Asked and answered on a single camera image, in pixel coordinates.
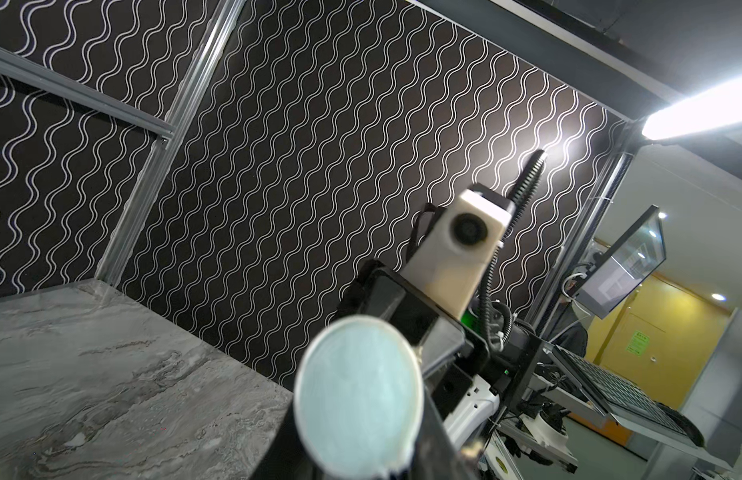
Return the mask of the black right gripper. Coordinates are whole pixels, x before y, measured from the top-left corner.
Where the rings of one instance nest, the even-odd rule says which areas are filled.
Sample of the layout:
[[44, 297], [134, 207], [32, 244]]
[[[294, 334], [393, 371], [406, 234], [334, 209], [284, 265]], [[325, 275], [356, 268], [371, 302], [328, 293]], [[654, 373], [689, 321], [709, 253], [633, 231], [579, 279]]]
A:
[[339, 320], [366, 315], [389, 323], [414, 350], [422, 376], [457, 365], [470, 376], [488, 363], [486, 342], [378, 259], [362, 264], [334, 313]]

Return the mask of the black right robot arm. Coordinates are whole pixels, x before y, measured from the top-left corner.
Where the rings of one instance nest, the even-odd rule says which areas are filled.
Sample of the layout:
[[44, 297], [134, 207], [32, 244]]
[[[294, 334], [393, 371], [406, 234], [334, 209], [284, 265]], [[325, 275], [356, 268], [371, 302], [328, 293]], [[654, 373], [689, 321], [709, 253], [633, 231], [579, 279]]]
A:
[[379, 260], [366, 262], [341, 295], [335, 317], [378, 317], [394, 326], [415, 351], [426, 390], [454, 448], [522, 401], [542, 341], [513, 326], [504, 349], [492, 353], [474, 330], [443, 311]]

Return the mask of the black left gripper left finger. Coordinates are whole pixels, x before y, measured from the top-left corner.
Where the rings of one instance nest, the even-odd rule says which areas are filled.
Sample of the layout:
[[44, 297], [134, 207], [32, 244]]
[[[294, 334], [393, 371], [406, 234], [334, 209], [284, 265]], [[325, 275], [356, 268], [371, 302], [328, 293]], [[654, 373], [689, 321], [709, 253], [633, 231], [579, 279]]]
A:
[[287, 413], [252, 480], [309, 480], [317, 478], [317, 468], [299, 437], [293, 413]]

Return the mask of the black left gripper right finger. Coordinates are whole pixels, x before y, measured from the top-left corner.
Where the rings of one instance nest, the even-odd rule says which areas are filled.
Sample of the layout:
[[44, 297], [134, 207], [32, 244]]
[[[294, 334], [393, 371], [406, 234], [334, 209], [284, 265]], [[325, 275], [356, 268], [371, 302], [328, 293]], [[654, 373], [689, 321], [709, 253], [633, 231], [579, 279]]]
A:
[[427, 392], [424, 393], [423, 417], [409, 467], [409, 478], [477, 479], [473, 470], [453, 447], [442, 419]]

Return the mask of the blue white glue stick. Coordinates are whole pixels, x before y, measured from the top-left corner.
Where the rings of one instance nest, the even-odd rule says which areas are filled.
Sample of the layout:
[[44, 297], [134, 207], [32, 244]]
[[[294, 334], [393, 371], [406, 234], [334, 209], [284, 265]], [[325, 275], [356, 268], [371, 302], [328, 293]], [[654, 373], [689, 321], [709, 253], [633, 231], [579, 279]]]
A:
[[309, 345], [293, 415], [309, 457], [338, 479], [386, 479], [411, 464], [424, 411], [419, 360], [389, 323], [352, 315]]

